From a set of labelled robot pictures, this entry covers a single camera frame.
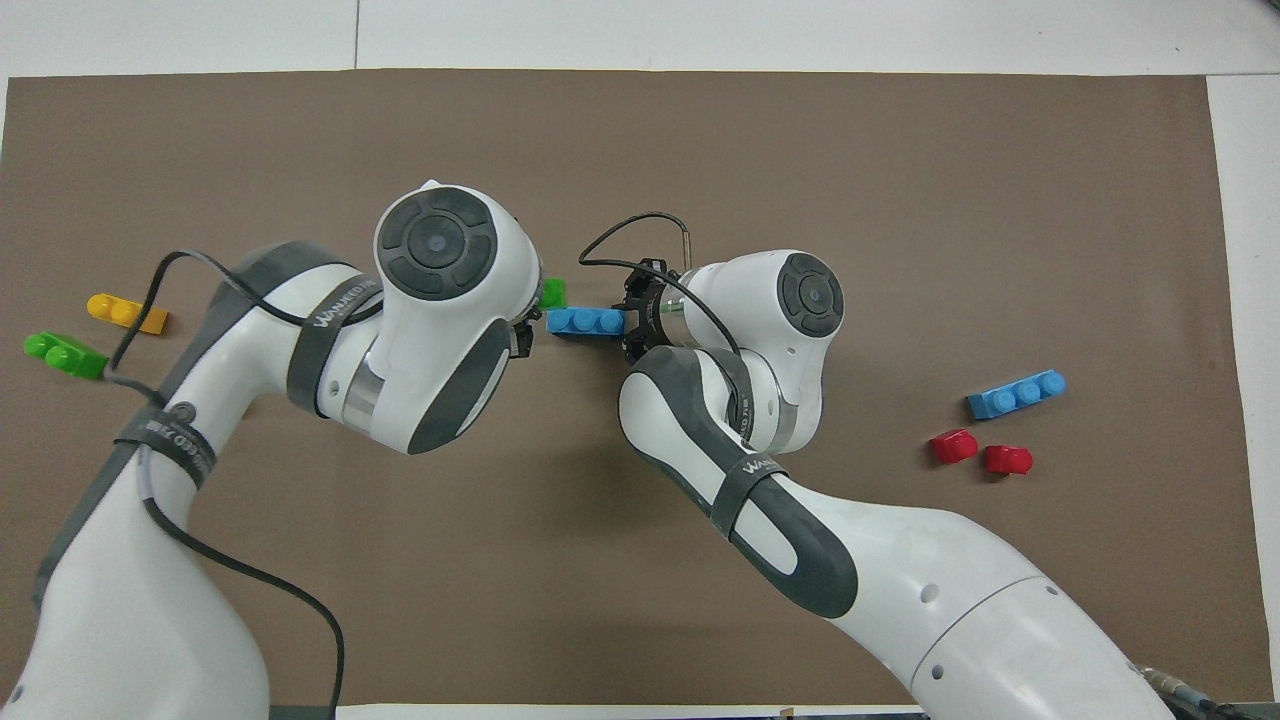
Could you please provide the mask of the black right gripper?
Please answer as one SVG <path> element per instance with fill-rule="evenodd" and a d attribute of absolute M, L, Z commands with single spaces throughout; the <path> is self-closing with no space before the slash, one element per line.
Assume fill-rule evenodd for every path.
<path fill-rule="evenodd" d="M 634 365 L 650 348 L 672 345 L 659 318 L 660 301 L 669 279 L 668 264 L 663 259 L 644 258 L 640 265 L 649 272 L 631 272 L 620 302 L 625 318 L 622 350 L 628 365 Z"/>

